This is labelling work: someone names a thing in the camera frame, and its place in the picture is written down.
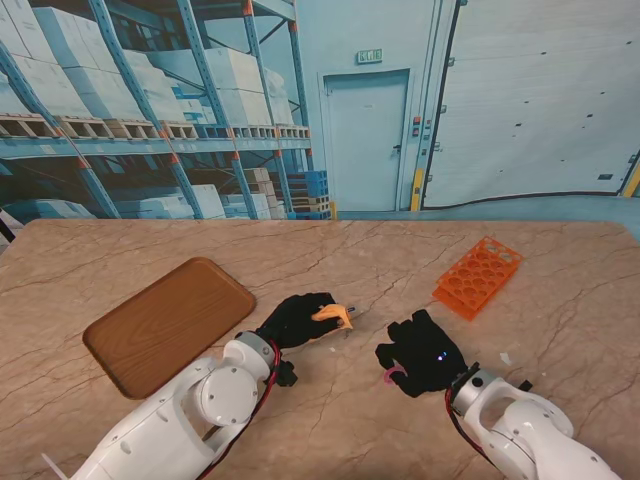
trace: exit sign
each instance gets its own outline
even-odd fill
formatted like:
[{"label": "exit sign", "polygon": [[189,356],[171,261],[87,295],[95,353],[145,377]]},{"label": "exit sign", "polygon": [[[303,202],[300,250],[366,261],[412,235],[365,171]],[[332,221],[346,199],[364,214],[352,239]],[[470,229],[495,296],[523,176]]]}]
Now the exit sign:
[{"label": "exit sign", "polygon": [[363,63],[378,63],[382,61],[382,49],[374,48],[372,50],[360,50],[356,54],[358,65]]}]

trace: table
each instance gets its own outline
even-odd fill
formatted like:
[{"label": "table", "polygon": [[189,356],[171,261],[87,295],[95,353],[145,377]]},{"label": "table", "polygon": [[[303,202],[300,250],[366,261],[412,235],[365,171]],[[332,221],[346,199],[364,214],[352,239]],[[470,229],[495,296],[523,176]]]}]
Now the table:
[{"label": "table", "polygon": [[[526,260],[467,322],[431,292],[484,235]],[[386,326],[423,307],[469,364],[530,380],[580,441],[623,478],[640,476],[640,247],[619,225],[39,220],[0,256],[0,478],[56,478],[41,452],[72,474],[135,408],[82,332],[193,256],[213,259],[258,299],[220,344],[294,293],[330,291],[360,312],[350,335],[287,355],[298,384],[274,389],[211,478],[502,478],[458,436],[442,394],[411,399],[383,382],[373,352]]]}]

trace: light blue door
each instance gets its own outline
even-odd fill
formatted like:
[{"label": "light blue door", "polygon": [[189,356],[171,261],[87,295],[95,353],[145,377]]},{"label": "light blue door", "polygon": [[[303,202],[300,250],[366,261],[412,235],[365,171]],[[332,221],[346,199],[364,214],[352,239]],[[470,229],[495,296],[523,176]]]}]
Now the light blue door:
[{"label": "light blue door", "polygon": [[395,210],[408,79],[408,70],[325,77],[338,210]]}]

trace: wooden tray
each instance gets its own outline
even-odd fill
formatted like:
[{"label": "wooden tray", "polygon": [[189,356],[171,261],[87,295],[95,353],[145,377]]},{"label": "wooden tray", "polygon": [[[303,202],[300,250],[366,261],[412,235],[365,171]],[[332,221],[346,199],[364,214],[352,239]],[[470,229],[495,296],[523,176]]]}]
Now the wooden tray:
[{"label": "wooden tray", "polygon": [[255,308],[207,258],[192,258],[92,323],[82,341],[120,392],[154,393]]}]

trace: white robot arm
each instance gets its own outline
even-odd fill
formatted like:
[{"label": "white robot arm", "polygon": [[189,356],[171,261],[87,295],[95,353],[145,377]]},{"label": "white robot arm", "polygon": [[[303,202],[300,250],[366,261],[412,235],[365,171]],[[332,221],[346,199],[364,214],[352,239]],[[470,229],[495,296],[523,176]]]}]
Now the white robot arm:
[{"label": "white robot arm", "polygon": [[[225,345],[220,363],[213,358],[194,361],[121,420],[71,479],[199,478],[223,457],[266,399],[278,362],[279,352],[270,344],[243,332]],[[267,378],[260,396],[258,383]],[[185,415],[184,401],[195,403],[198,414],[219,428],[201,438]]]},{"label": "white robot arm", "polygon": [[[573,425],[557,406],[474,367],[458,382],[461,387],[454,383],[452,406],[509,480],[620,480],[602,458],[572,439]],[[513,403],[485,428],[483,411],[501,399]]]}]

